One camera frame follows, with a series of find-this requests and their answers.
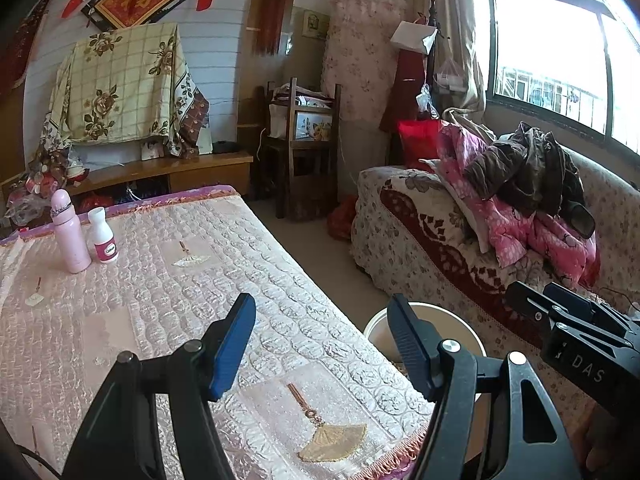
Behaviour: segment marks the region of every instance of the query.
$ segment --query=bottle label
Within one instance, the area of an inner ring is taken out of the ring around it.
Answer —
[[[118,248],[116,247],[114,238],[103,244],[96,244],[95,253],[98,255],[98,259],[101,262],[108,262],[111,260],[116,254],[118,254]]]

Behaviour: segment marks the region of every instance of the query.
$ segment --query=pink clothing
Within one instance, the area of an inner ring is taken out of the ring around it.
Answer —
[[[548,259],[565,286],[574,288],[584,274],[592,277],[596,261],[596,235],[580,238],[560,217],[537,212],[524,216],[497,196],[481,200],[462,176],[465,167],[486,149],[484,140],[455,124],[441,129],[437,138],[440,173],[465,203],[477,234],[486,232],[502,268],[513,265],[527,252],[527,245]]]

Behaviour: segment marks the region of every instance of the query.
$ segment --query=screw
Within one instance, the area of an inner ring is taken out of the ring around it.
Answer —
[[[511,352],[509,354],[509,361],[511,361],[515,365],[523,365],[527,362],[527,358],[524,357],[524,354],[520,352]]]
[[[453,339],[445,339],[442,342],[442,347],[447,352],[451,352],[452,354],[455,354],[456,352],[460,351],[460,343],[457,341],[454,341]]]
[[[130,352],[129,350],[123,350],[122,352],[120,352],[118,354],[118,357],[116,358],[116,360],[119,363],[128,363],[133,359],[133,352]]]
[[[190,354],[195,354],[196,352],[199,352],[201,348],[202,348],[202,341],[200,341],[199,339],[191,339],[190,341],[187,341],[184,344],[184,349]]]

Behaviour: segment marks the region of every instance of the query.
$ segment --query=window frame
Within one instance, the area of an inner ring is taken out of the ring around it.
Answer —
[[[597,146],[620,156],[628,164],[636,168],[640,168],[640,154],[634,152],[612,136],[613,120],[614,120],[614,89],[613,89],[613,73],[611,67],[611,59],[609,56],[609,44],[607,41],[607,35],[604,29],[604,22],[602,16],[607,16],[613,20],[616,17],[609,10],[609,8],[601,1],[598,0],[556,0],[558,2],[566,3],[575,7],[593,12],[598,20],[600,27],[600,34],[602,36],[604,46],[604,59],[605,69],[607,76],[607,115],[605,123],[604,134],[593,130],[586,124],[579,123],[578,121],[566,117],[553,110],[548,110],[542,106],[536,106],[526,101],[508,97],[505,95],[497,94],[496,78],[497,78],[497,63],[498,63],[498,28],[495,21],[495,0],[489,0],[489,73],[487,75],[487,90],[486,100],[489,104],[497,104],[512,110],[531,115],[540,118],[543,121],[558,124],[563,128],[577,134],[582,139],[587,139]]]

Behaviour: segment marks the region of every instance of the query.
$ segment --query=white bottle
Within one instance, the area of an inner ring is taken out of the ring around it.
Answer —
[[[103,207],[91,209],[87,214],[91,222],[91,240],[95,253],[102,264],[109,264],[118,259],[118,247],[113,238],[113,231],[106,221]]]

